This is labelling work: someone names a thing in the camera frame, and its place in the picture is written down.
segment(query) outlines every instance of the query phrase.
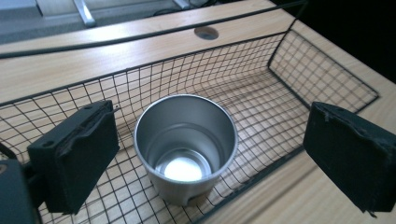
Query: wooden desk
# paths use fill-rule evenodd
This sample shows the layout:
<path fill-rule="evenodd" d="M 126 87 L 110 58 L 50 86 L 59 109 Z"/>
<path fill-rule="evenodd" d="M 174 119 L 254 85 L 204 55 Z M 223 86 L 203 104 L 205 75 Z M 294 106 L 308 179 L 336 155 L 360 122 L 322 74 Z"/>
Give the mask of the wooden desk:
<path fill-rule="evenodd" d="M 270 6 L 271 3 L 266 1 L 248 0 L 0 46 L 0 52 L 142 35 Z M 0 60 L 0 102 L 127 67 L 283 31 L 291 21 L 292 17 L 283 10 L 276 10 L 212 25 L 219 31 L 219 38 L 215 41 L 200 39 L 192 30 L 185 30 L 101 48 Z M 294 29 L 379 92 L 381 98 L 365 109 L 361 116 L 396 133 L 396 86 L 302 23 L 297 22 Z M 221 208 L 206 223 L 394 223 L 396 220 L 396 211 L 377 215 L 378 219 L 374 219 L 367 213 L 362 214 L 303 152 L 249 192 Z"/>

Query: cup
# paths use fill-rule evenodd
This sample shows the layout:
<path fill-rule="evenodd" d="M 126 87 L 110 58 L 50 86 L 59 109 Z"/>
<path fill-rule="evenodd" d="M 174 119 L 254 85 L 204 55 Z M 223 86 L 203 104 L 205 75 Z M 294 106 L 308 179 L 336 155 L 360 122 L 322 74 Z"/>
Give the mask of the cup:
<path fill-rule="evenodd" d="M 237 150 L 232 118 L 197 95 L 164 97 L 134 128 L 134 148 L 159 195 L 175 205 L 197 204 L 215 186 Z"/>

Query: black wire mesh basket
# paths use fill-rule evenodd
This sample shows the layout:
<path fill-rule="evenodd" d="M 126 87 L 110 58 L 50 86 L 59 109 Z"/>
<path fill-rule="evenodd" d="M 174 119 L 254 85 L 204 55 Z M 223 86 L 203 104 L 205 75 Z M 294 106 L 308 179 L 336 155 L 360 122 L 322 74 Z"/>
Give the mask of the black wire mesh basket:
<path fill-rule="evenodd" d="M 233 117 L 239 148 L 206 200 L 193 207 L 163 201 L 134 152 L 134 125 L 156 100 L 204 96 Z M 26 148 L 84 105 L 112 100 L 120 151 L 76 215 L 43 223 L 189 223 L 205 219 L 303 150 L 309 105 L 359 112 L 377 92 L 291 28 L 282 33 L 176 56 L 0 104 L 0 140 L 21 163 Z M 0 160 L 6 159 L 0 153 Z"/>

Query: light wood surface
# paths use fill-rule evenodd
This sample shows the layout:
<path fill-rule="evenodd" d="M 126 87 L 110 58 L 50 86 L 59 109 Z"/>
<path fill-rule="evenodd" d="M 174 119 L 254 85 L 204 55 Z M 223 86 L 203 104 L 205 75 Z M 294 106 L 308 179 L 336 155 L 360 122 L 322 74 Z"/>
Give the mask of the light wood surface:
<path fill-rule="evenodd" d="M 0 52 L 40 49 L 146 34 L 185 24 L 228 17 L 271 6 L 249 0 L 219 7 L 127 22 L 106 28 L 1 46 Z M 291 17 L 271 13 L 213 25 L 219 39 L 202 40 L 192 30 L 95 49 L 0 61 L 0 102 L 37 93 L 127 67 L 206 49 L 260 35 L 284 31 Z M 294 25 L 336 61 L 373 86 L 381 98 L 360 115 L 396 133 L 396 86 L 300 22 Z M 305 152 L 289 161 L 249 192 L 221 208 L 206 223 L 395 223 L 396 211 L 377 213 L 374 219 L 361 211 L 314 164 Z"/>

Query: dark background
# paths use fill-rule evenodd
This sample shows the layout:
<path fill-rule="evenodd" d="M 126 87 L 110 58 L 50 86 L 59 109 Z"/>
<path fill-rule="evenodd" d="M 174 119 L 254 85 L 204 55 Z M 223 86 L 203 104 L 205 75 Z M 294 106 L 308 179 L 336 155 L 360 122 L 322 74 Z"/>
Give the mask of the dark background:
<path fill-rule="evenodd" d="M 394 5 L 391 0 L 310 0 L 300 20 L 396 83 Z M 288 12 L 295 15 L 296 9 Z"/>

